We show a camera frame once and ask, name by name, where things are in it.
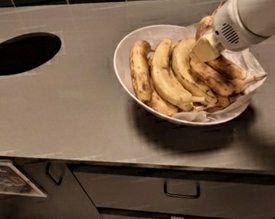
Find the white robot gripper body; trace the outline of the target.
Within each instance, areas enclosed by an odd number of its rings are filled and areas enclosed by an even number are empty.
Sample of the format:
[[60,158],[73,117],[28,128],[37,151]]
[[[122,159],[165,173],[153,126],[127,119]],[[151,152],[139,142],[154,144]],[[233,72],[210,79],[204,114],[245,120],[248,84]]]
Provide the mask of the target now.
[[227,50],[241,51],[260,42],[259,36],[243,24],[238,11],[238,0],[228,0],[217,9],[212,28]]

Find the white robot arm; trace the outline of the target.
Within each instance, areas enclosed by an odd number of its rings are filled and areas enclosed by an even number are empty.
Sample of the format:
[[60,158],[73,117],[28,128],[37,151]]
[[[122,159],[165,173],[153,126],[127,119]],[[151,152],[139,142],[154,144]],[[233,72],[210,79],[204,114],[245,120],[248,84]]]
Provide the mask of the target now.
[[275,0],[228,0],[214,13],[211,29],[190,50],[203,63],[224,50],[245,50],[275,35]]

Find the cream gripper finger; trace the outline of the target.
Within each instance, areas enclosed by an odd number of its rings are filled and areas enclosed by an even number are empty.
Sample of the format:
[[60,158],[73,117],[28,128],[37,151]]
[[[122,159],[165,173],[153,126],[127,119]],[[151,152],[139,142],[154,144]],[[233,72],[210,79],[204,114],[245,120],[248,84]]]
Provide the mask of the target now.
[[197,63],[208,62],[219,57],[224,50],[214,33],[204,34],[190,49],[189,56]]

